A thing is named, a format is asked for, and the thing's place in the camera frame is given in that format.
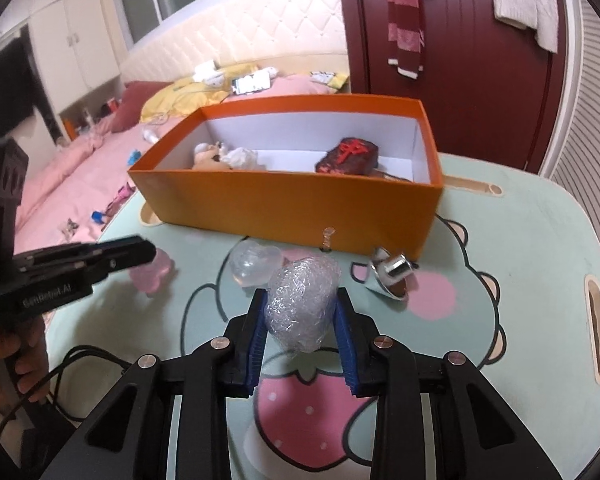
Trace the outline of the left hand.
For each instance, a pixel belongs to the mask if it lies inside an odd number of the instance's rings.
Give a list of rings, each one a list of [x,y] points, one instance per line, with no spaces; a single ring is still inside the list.
[[[38,316],[0,333],[0,413],[5,415],[18,396],[28,393],[50,371],[45,323]]]

